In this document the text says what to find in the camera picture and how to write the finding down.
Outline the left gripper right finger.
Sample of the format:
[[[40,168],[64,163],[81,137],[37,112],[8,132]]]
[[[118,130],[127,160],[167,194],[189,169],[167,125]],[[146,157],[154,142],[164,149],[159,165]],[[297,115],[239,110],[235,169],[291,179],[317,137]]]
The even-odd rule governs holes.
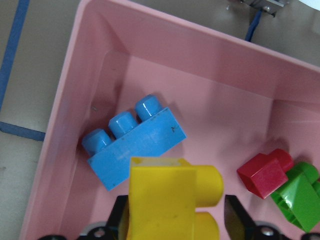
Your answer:
[[[224,196],[224,225],[231,240],[251,240],[256,223],[236,195]]]

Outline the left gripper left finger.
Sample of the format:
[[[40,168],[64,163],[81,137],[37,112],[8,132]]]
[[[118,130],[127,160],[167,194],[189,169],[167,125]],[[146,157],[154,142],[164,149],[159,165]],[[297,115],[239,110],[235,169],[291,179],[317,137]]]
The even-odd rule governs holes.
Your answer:
[[[129,230],[129,198],[119,195],[105,225],[106,240],[126,240]]]

